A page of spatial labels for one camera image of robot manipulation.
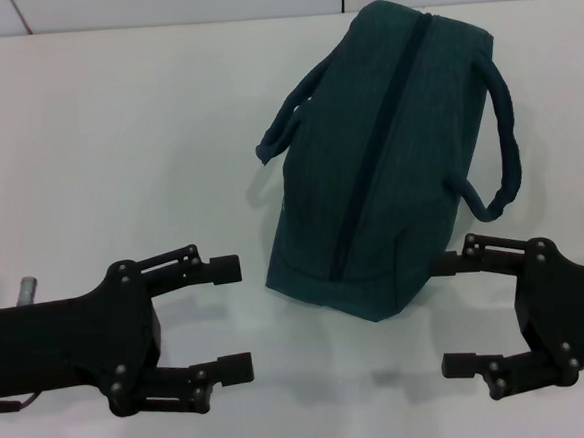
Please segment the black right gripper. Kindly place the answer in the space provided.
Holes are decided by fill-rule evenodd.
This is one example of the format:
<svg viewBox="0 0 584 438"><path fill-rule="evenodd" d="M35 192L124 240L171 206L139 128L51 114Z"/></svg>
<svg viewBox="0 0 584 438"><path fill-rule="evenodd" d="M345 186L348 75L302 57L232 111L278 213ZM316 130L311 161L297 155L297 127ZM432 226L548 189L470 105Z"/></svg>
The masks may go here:
<svg viewBox="0 0 584 438"><path fill-rule="evenodd" d="M460 252L433 258L428 275L473 272L517 277L514 305L531 351L511 356L447 353L441 362L443 377L479 375L494 400L576 384L584 368L584 265L566 258L547 238L525 242L471 233Z"/></svg>

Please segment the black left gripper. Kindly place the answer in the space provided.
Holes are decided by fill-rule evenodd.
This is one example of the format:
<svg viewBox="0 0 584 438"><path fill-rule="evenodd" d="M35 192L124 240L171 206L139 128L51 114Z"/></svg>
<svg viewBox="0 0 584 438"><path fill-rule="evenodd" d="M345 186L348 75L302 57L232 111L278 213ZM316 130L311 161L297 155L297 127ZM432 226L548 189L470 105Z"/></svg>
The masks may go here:
<svg viewBox="0 0 584 438"><path fill-rule="evenodd" d="M116 416L139 409L139 374L160 347L141 264L109 267L79 297L0 309L0 414L43 392L94 386Z"/></svg>

